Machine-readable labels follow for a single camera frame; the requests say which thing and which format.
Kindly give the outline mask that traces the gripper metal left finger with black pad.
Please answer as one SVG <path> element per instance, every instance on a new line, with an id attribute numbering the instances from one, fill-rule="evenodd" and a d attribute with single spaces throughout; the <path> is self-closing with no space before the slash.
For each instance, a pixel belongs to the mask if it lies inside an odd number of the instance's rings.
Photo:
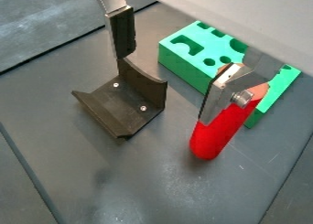
<path id="1" fill-rule="evenodd" d="M 97 0 L 105 11 L 117 59 L 126 58 L 135 51 L 134 8 L 126 0 Z"/>

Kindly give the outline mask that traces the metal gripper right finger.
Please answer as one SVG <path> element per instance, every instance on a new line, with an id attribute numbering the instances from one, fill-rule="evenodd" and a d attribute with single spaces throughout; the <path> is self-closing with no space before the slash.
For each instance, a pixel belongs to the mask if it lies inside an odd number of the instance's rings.
<path id="1" fill-rule="evenodd" d="M 209 83 L 198 115 L 201 123 L 209 125 L 232 103 L 245 108 L 253 97 L 249 88 L 271 81 L 284 65 L 257 48 L 248 48 L 244 66 L 230 63 Z"/>

